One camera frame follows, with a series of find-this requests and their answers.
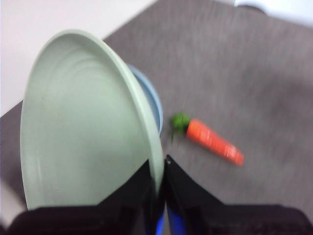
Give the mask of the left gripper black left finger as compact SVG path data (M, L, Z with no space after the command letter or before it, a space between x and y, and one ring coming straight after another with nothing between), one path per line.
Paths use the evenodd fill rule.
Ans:
M95 206L45 207L19 214L9 235L153 235L153 189L149 164Z

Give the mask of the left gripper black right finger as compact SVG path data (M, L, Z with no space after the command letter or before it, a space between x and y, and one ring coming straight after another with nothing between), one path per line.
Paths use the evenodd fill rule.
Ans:
M281 205L224 204L197 184L171 156L164 186L173 235L311 235L305 214Z

